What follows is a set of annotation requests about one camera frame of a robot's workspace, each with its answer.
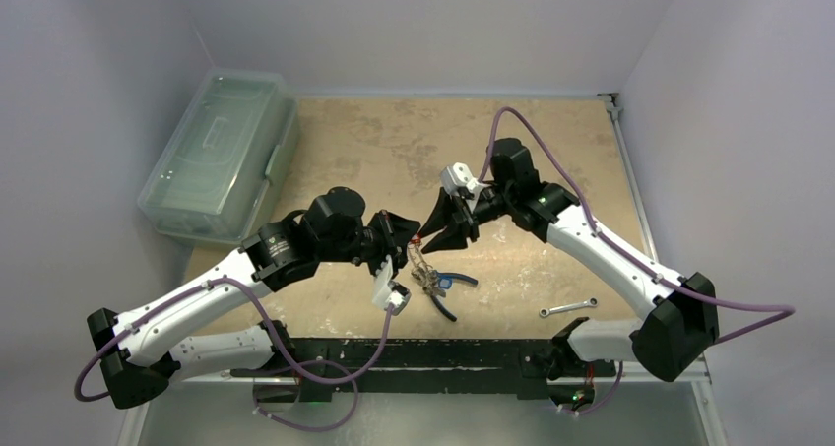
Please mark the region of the translucent green plastic box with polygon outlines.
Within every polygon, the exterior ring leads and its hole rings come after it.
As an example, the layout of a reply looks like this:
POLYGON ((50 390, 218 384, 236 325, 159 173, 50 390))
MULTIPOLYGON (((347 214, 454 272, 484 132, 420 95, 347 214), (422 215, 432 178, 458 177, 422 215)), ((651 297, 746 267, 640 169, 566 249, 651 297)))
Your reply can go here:
POLYGON ((138 206, 160 234, 236 245, 278 203, 300 135, 277 73, 212 69, 183 113, 138 206))

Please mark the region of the small silver wrench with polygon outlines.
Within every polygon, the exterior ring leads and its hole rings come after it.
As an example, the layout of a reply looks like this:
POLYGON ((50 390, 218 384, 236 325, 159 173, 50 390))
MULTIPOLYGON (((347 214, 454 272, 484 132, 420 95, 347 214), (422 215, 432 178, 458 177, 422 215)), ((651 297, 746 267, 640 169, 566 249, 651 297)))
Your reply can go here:
POLYGON ((575 302, 575 303, 559 305, 559 306, 555 306, 555 307, 551 307, 551 308, 542 308, 542 309, 539 310, 539 316, 541 318, 547 318, 549 316, 560 314, 560 313, 566 313, 566 312, 585 309, 585 308, 595 308, 595 307, 598 306, 598 304, 599 304, 599 302, 596 298, 590 297, 586 300, 575 302))

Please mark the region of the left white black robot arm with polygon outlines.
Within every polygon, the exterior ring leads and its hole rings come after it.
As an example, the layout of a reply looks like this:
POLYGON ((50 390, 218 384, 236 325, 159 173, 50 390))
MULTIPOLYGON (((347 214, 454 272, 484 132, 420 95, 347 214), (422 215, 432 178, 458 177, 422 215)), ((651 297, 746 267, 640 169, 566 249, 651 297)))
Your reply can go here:
POLYGON ((312 278, 323 263, 366 266, 373 304, 388 317, 408 304, 409 291, 396 280, 420 224, 386 210, 364 217, 363 198, 347 187, 317 196, 305 210, 261 226, 205 273, 140 307, 92 313, 88 328, 96 347, 104 397, 127 410, 161 394, 171 383, 228 369, 290 369, 316 381, 294 357, 289 336, 263 315, 255 326, 204 336, 201 329, 244 304, 312 278))

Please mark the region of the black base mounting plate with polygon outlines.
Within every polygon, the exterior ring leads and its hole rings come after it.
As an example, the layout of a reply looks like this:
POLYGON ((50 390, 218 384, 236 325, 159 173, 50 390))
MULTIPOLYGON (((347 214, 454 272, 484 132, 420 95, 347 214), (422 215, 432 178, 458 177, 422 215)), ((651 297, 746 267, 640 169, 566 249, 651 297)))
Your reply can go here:
MULTIPOLYGON (((377 339, 295 338, 289 352, 299 363, 329 360, 350 373, 365 365, 378 346, 377 339)), ((357 380, 361 393, 387 394, 507 394, 518 400, 570 401, 572 394, 557 393, 551 381, 588 386, 594 380, 613 380, 612 361, 565 360, 567 348, 551 339, 395 339, 386 343, 375 364, 357 380)), ((290 372, 266 373, 289 367, 279 353, 263 367, 233 369, 232 377, 295 377, 302 401, 324 401, 332 393, 352 392, 350 383, 324 386, 290 372)))

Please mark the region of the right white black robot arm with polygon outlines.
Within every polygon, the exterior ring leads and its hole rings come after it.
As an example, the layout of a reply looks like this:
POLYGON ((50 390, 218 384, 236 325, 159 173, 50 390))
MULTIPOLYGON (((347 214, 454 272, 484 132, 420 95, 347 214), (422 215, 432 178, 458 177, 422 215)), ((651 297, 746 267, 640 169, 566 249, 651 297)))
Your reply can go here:
POLYGON ((580 262, 633 310, 632 319, 579 317, 552 339, 552 377, 575 374, 594 361, 634 361, 673 382, 719 336, 713 283, 684 277, 656 263, 587 217, 577 196, 544 182, 530 151, 516 138, 498 140, 491 181, 482 183, 463 163, 447 166, 436 204, 418 235, 425 254, 465 249, 481 224, 508 216, 520 229, 580 262))

